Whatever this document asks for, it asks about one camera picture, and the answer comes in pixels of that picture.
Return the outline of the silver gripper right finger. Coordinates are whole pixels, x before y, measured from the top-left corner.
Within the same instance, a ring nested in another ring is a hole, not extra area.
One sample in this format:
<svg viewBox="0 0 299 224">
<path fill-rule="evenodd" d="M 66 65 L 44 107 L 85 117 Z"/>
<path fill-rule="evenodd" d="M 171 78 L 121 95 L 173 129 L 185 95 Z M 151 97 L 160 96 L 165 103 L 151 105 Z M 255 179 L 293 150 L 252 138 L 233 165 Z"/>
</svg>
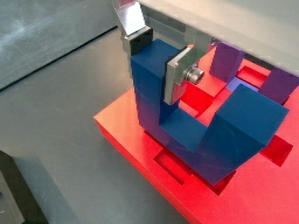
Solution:
<svg viewBox="0 0 299 224">
<path fill-rule="evenodd" d="M 204 72 L 196 65 L 200 58 L 208 52 L 212 37 L 192 27 L 187 27 L 184 41 L 187 42 L 187 46 L 165 63 L 163 101 L 168 105 L 173 105 L 180 100 L 187 82 L 197 84 L 201 81 Z"/>
</svg>

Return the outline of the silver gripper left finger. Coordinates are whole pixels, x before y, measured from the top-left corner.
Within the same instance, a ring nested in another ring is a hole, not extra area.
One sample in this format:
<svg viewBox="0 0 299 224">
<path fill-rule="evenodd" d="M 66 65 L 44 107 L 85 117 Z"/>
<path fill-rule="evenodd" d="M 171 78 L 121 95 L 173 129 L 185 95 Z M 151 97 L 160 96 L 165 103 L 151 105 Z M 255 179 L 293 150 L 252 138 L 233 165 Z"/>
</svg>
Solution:
<svg viewBox="0 0 299 224">
<path fill-rule="evenodd" d="M 123 47 L 128 56 L 141 51 L 153 40 L 153 29 L 145 25 L 140 3 L 136 0 L 112 0 L 120 24 Z"/>
</svg>

